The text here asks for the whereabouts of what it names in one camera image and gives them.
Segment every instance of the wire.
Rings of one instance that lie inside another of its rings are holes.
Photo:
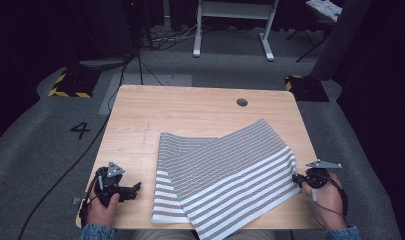
[[[207,20],[209,17],[206,17],[206,18],[204,18],[203,20],[202,20],[202,23],[205,21],[205,20]],[[142,39],[142,48],[143,49],[145,49],[145,50],[148,50],[148,51],[158,51],[158,50],[167,50],[167,49],[170,49],[170,48],[172,48],[172,47],[174,47],[175,45],[177,45],[177,43],[181,43],[181,42],[184,42],[184,41],[186,41],[187,39],[189,39],[189,38],[193,38],[193,37],[195,37],[196,36],[196,34],[195,35],[191,35],[191,36],[186,36],[187,34],[190,34],[191,32],[193,32],[193,30],[195,29],[197,27],[197,25],[194,25],[194,26],[192,26],[191,28],[189,28],[188,30],[186,30],[186,31],[183,31],[183,32],[180,32],[180,33],[175,33],[175,34],[173,34],[173,35],[170,35],[170,36],[167,36],[167,34],[170,32],[170,31],[167,31],[165,34],[164,34],[164,36],[162,36],[162,37],[160,37],[160,38],[155,38],[155,39],[152,39],[152,42],[156,42],[156,43],[158,43],[158,46],[157,47],[154,47],[154,46],[148,46],[147,45],[147,43],[149,42],[149,40],[147,40],[147,37],[146,38],[143,38]]]
[[[323,179],[326,179],[328,182],[330,182],[331,184],[333,184],[333,185],[337,188],[337,190],[339,191],[339,193],[342,195],[343,189],[339,186],[339,184],[336,183],[336,181],[334,181],[333,179],[331,179],[331,178],[329,178],[329,177],[320,175],[320,174],[313,174],[313,175],[315,175],[315,176],[317,176],[317,177],[321,177],[321,178],[323,178]],[[320,205],[317,201],[313,201],[313,202],[314,202],[314,204],[316,204],[318,207],[320,207],[320,208],[322,208],[322,209],[324,209],[324,210],[333,212],[333,213],[335,213],[335,214],[341,216],[341,217],[343,218],[343,220],[345,220],[345,222],[346,222],[346,216],[345,216],[344,214],[341,214],[341,213],[339,213],[339,212],[337,212],[337,211],[335,211],[335,210],[332,210],[332,209],[330,209],[330,208],[326,208],[326,207]],[[314,210],[313,210],[313,215],[314,215],[315,221],[317,221],[317,223],[318,223],[320,226],[324,227],[324,225],[321,224],[321,223],[318,221],[317,216],[315,215]]]
[[[93,200],[95,200],[95,198],[99,197],[102,193],[99,193],[98,195],[94,196],[92,199],[90,199],[90,202],[88,203],[90,205],[90,203],[92,203]]]
[[[87,193],[86,193],[86,197],[84,198],[84,202],[87,203],[87,201],[89,200],[90,197],[90,192],[93,189],[93,186],[95,185],[95,182],[97,180],[97,175],[95,175],[92,179],[92,181],[90,182],[89,187],[87,188]]]
[[[56,183],[49,189],[49,191],[46,192],[46,194],[43,195],[43,197],[40,199],[40,201],[36,204],[36,206],[33,208],[33,210],[31,211],[31,213],[28,215],[27,220],[25,221],[24,225],[21,228],[21,232],[18,236],[18,240],[20,240],[22,238],[22,235],[24,234],[24,231],[28,225],[28,223],[31,220],[31,217],[34,215],[34,213],[37,211],[37,209],[40,207],[40,205],[43,203],[43,201],[49,196],[49,194],[59,185],[59,183],[66,177],[66,175],[68,175],[68,173],[71,172],[71,170],[83,159],[83,157],[89,152],[89,150],[91,149],[91,147],[93,146],[93,144],[96,142],[97,138],[99,137],[99,135],[102,133],[103,129],[105,128],[106,124],[108,123],[108,120],[111,116],[111,112],[112,110],[109,107],[109,102],[111,101],[112,97],[118,92],[120,86],[122,85],[123,81],[124,81],[124,71],[127,68],[128,64],[132,61],[133,57],[130,57],[128,59],[128,61],[124,64],[123,69],[121,71],[121,77],[120,77],[120,83],[119,86],[117,88],[117,90],[115,91],[115,93],[111,96],[111,98],[108,101],[108,109],[109,109],[109,114],[106,117],[104,123],[102,124],[102,127],[99,129],[99,131],[97,132],[96,136],[93,138],[92,142],[90,143],[90,145],[86,148],[86,150],[84,151],[83,154],[81,154],[81,156],[68,168],[68,170],[56,181]]]
[[[143,85],[142,61],[140,61],[140,50],[137,53],[137,58],[139,59],[140,84]]]
[[[289,230],[289,231],[290,231],[290,239],[294,240],[295,238],[293,237],[293,231],[292,230]]]
[[[81,161],[81,159],[83,159],[83,157],[87,154],[87,152],[90,150],[90,148],[96,142],[96,139],[102,133],[102,131],[105,128],[106,123],[108,122],[108,119],[109,119],[110,116],[111,116],[111,114],[109,114],[108,117],[106,117],[105,122],[103,123],[102,127],[99,129],[98,133],[93,138],[92,142],[87,147],[87,149],[84,151],[84,153],[81,154],[81,156],[71,165],[71,167],[68,168],[68,170],[56,181],[56,183],[49,189],[49,191],[46,192],[46,194],[40,199],[40,201],[37,203],[37,205],[33,208],[33,210],[28,215],[27,220],[25,221],[24,225],[21,228],[21,232],[20,232],[20,234],[18,236],[18,240],[20,240],[22,238],[22,235],[24,234],[25,228],[27,227],[28,223],[30,222],[31,217],[34,215],[34,213],[39,208],[39,206],[43,203],[43,201],[47,198],[47,196],[49,196],[49,194],[53,191],[53,189],[55,189],[58,186],[58,184],[65,178],[65,176],[69,172],[71,172],[71,170]]]
[[[121,77],[120,77],[120,82],[119,82],[119,84],[118,84],[118,88],[117,88],[117,90],[115,90],[115,92],[112,94],[112,96],[111,96],[111,97],[109,98],[109,100],[108,100],[109,114],[111,114],[111,112],[112,112],[112,109],[111,109],[111,106],[110,106],[111,100],[112,100],[112,99],[114,98],[114,96],[118,93],[118,91],[119,91],[121,85],[123,84],[123,82],[124,82],[124,72],[125,72],[125,69],[127,68],[128,64],[131,62],[131,60],[132,60],[132,59],[129,59],[129,61],[123,66],[123,68],[122,68],[122,70],[121,70]]]
[[[322,223],[320,223],[320,221],[318,221],[318,218],[317,218],[317,216],[315,215],[315,212],[314,212],[314,210],[311,208],[311,211],[312,211],[312,215],[314,215],[314,219],[315,219],[315,221],[318,223],[318,225],[320,225],[320,226],[322,226],[322,227],[325,227]]]
[[[153,74],[153,73],[149,70],[149,67],[148,67],[146,64],[144,64],[144,63],[142,62],[142,60],[140,59],[140,57],[139,57],[139,63],[143,64],[143,66],[146,67],[146,69],[148,70],[148,72],[149,72],[150,74],[152,74],[152,75],[155,77],[155,79],[156,79],[156,81],[159,83],[159,85],[164,86],[164,85],[158,80],[158,78],[156,77],[156,75]]]

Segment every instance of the yellow and black warning tape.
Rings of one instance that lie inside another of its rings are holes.
[[[91,98],[92,93],[82,92],[82,91],[60,91],[59,86],[64,84],[66,72],[64,71],[61,76],[55,82],[55,85],[52,87],[52,90],[49,92],[49,96],[60,96],[60,97],[83,97],[83,98]]]
[[[287,76],[284,79],[284,83],[286,84],[286,90],[289,92],[292,92],[292,83],[290,82],[290,77],[292,77],[292,78],[304,78],[304,77],[301,75],[291,75],[291,76]]]

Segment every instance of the folded cloth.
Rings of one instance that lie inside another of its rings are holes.
[[[265,120],[218,139],[163,133],[152,221],[190,221],[200,239],[223,239],[298,193],[294,172]]]

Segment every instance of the printed number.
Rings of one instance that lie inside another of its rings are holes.
[[[87,123],[82,122],[82,123],[78,124],[77,126],[71,128],[71,132],[79,132],[80,136],[78,137],[78,139],[81,140],[81,138],[83,137],[84,132],[90,132],[90,129],[87,129],[86,127],[87,127]]]

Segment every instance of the hole in table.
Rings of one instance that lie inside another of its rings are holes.
[[[241,107],[246,107],[248,105],[248,101],[244,98],[237,99],[237,105]]]

